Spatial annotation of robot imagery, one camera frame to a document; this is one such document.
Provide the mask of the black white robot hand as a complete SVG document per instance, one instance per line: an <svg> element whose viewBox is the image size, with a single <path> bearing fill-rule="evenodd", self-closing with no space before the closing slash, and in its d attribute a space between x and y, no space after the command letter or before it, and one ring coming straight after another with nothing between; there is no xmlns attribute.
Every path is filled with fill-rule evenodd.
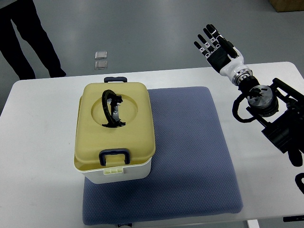
<svg viewBox="0 0 304 228"><path fill-rule="evenodd" d="M228 77L234 85L239 84L237 80L242 75L252 75L252 71L244 64L240 51L212 24L207 24L203 31L209 40L198 34L200 43L195 41L194 45L217 73Z"/></svg>

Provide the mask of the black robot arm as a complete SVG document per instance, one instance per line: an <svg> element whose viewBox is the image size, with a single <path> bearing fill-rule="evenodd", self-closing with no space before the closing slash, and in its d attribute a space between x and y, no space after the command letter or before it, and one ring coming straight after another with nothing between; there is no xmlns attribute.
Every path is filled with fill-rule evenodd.
<svg viewBox="0 0 304 228"><path fill-rule="evenodd" d="M304 96L278 78L271 85L261 85L246 70L233 80L241 95L234 101L232 114L241 123L257 120L263 135L291 164L304 164Z"/></svg>

